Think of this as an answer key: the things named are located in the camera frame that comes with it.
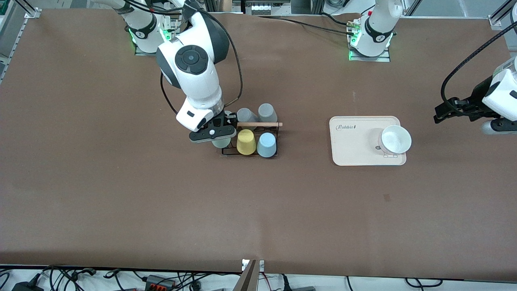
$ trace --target brown tabletop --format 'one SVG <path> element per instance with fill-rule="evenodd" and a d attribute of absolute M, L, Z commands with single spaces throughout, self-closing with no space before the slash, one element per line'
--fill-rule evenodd
<path fill-rule="evenodd" d="M 274 159 L 191 144 L 115 12 L 28 22 L 0 87 L 0 263 L 238 271 L 260 258 L 272 273 L 517 280 L 516 137 L 433 123 L 443 79 L 495 34 L 488 21 L 402 19 L 392 62 L 365 63 L 347 60 L 342 35 L 218 18 L 244 76 L 230 109 L 271 103 L 284 123 Z M 469 96 L 508 58 L 498 40 L 448 95 Z M 230 100 L 231 51 L 217 70 Z M 179 107 L 182 91 L 167 91 Z M 336 166 L 336 115 L 398 117 L 407 163 Z"/>

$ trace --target white tray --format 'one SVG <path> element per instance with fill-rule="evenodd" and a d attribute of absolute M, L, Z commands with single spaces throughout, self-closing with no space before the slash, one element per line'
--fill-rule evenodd
<path fill-rule="evenodd" d="M 336 116 L 329 125 L 332 159 L 338 166 L 401 166 L 406 162 L 405 153 L 388 155 L 377 147 L 384 128 L 400 125 L 394 116 Z"/>

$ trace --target blue cup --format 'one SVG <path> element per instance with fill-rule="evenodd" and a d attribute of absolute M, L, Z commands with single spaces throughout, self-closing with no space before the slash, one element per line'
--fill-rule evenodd
<path fill-rule="evenodd" d="M 257 153 L 262 157 L 272 157 L 277 152 L 277 139 L 271 133 L 264 133 L 258 139 Z"/>

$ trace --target yellow cup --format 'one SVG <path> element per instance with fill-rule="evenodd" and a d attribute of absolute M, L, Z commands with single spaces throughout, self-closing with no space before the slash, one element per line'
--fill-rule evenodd
<path fill-rule="evenodd" d="M 256 148 L 255 134 L 249 129 L 241 130 L 237 136 L 237 151 L 243 155 L 251 155 Z"/>

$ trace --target red cable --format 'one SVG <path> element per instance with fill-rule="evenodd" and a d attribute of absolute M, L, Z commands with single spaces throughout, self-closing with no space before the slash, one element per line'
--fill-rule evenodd
<path fill-rule="evenodd" d="M 264 272 L 262 272 L 262 276 L 264 276 L 264 279 L 266 279 L 266 283 L 267 283 L 267 286 L 269 287 L 269 291 L 273 291 L 271 289 L 271 285 L 269 285 L 269 280 L 267 279 L 267 276 L 266 276 L 266 274 Z"/>

